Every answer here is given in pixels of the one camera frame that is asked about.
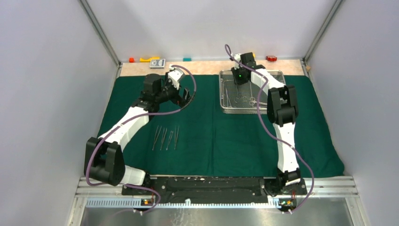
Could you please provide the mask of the metal mesh instrument tray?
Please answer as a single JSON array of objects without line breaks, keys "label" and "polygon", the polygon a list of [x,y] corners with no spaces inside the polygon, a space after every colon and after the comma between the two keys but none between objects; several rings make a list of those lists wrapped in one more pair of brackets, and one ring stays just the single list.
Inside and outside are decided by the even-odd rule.
[{"label": "metal mesh instrument tray", "polygon": [[[278,81],[286,84],[284,75],[279,70],[267,70],[268,83]],[[237,85],[234,76],[230,70],[219,72],[219,98],[220,107],[226,114],[257,114],[257,94],[264,83],[254,84],[251,81]],[[267,114],[267,92],[268,87],[265,86],[259,99],[260,114]]]}]

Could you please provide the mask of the steel tweezers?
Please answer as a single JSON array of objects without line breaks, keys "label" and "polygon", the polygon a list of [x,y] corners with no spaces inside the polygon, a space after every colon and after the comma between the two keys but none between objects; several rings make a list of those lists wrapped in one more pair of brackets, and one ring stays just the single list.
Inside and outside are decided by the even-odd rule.
[{"label": "steel tweezers", "polygon": [[177,148],[177,142],[178,142],[178,136],[179,136],[179,129],[180,129],[180,126],[176,126],[175,127],[175,131],[174,131],[174,134],[175,134],[175,138],[174,138],[174,150]]},{"label": "steel tweezers", "polygon": [[164,128],[162,131],[162,137],[161,137],[161,144],[160,144],[160,150],[162,150],[163,145],[165,143],[165,139],[166,139],[166,134],[167,134],[168,129]]},{"label": "steel tweezers", "polygon": [[155,131],[154,140],[153,140],[152,150],[154,150],[154,148],[156,146],[156,143],[158,141],[161,129],[162,129],[162,126],[157,126],[156,131]]},{"label": "steel tweezers", "polygon": [[169,137],[168,137],[168,142],[167,142],[167,145],[166,145],[166,150],[169,149],[170,143],[171,143],[172,138],[173,138],[173,133],[174,133],[173,131],[170,131],[170,134],[169,134]]}]

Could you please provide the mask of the dark green surgical drape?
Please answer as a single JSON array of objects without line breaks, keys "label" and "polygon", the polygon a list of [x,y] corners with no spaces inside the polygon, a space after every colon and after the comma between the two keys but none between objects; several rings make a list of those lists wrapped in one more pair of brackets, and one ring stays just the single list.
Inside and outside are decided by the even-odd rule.
[{"label": "dark green surgical drape", "polygon": [[[148,173],[221,177],[274,177],[277,174],[277,143],[267,116],[261,125],[255,114],[225,114],[219,103],[217,75],[197,75],[197,93],[193,102],[179,113],[171,102],[160,106],[161,112],[142,127],[123,151],[125,164]],[[295,147],[303,177],[341,176],[344,164],[331,140],[329,128],[309,78],[286,76],[295,86],[299,116],[295,125]],[[157,126],[162,126],[152,150]],[[174,138],[166,150],[170,131],[180,126],[177,148]],[[160,150],[162,131],[167,128]]]}]

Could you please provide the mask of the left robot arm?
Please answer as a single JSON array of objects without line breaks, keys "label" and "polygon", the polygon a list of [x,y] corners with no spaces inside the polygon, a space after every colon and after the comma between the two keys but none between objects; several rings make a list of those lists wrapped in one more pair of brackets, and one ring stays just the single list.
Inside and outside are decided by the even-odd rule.
[{"label": "left robot arm", "polygon": [[167,72],[165,77],[148,74],[144,78],[144,88],[138,99],[128,108],[125,115],[107,132],[99,137],[91,137],[86,143],[84,175],[89,185],[90,180],[97,180],[98,185],[116,186],[133,185],[139,194],[150,191],[151,182],[142,169],[125,164],[123,151],[134,135],[159,112],[160,104],[171,101],[182,110],[192,101],[188,89],[179,94],[180,81],[185,73],[179,69]]}]

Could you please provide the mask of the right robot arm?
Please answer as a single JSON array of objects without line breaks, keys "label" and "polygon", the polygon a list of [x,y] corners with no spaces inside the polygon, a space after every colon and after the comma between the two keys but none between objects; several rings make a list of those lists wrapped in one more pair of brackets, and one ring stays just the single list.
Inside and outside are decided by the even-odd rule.
[{"label": "right robot arm", "polygon": [[251,82],[267,95],[267,117],[275,129],[279,155],[276,188],[288,194],[301,180],[294,138],[299,115],[296,89],[275,79],[263,65],[255,62],[252,53],[235,54],[231,60],[235,62],[231,71],[236,84]]}]

